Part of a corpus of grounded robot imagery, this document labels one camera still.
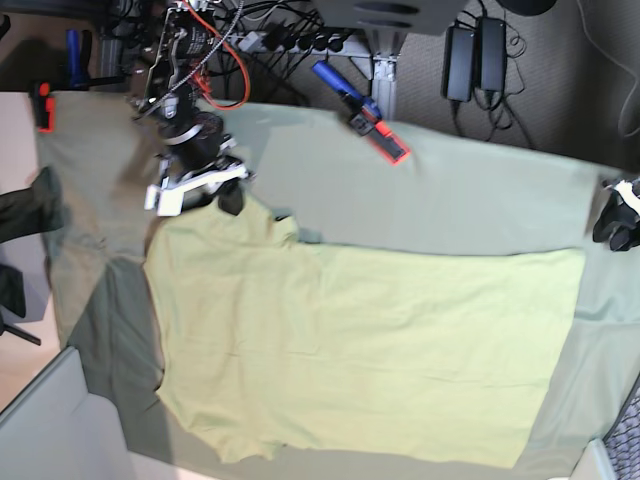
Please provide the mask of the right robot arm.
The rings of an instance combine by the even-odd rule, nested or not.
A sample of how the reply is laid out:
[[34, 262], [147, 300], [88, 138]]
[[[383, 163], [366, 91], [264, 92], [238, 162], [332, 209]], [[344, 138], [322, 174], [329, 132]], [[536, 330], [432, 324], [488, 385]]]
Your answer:
[[216, 202], [237, 216], [244, 207], [241, 183], [251, 176], [233, 154], [222, 106], [212, 98], [208, 65], [213, 56], [234, 52], [229, 38], [244, 13], [237, 1], [224, 21], [215, 24], [213, 1], [173, 1], [166, 9], [155, 59], [148, 69], [136, 123], [158, 128], [157, 180], [148, 186], [144, 207], [159, 217], [175, 217]]

